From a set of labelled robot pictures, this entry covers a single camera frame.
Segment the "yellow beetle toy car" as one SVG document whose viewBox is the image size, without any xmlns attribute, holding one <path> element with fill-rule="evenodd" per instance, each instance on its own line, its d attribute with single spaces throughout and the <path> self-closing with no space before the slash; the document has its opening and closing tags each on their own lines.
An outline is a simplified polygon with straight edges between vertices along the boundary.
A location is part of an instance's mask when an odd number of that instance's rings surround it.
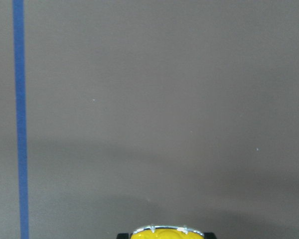
<svg viewBox="0 0 299 239">
<path fill-rule="evenodd" d="M 213 232 L 203 232 L 187 226 L 147 225 L 131 233 L 119 233 L 116 239 L 217 239 Z"/>
</svg>

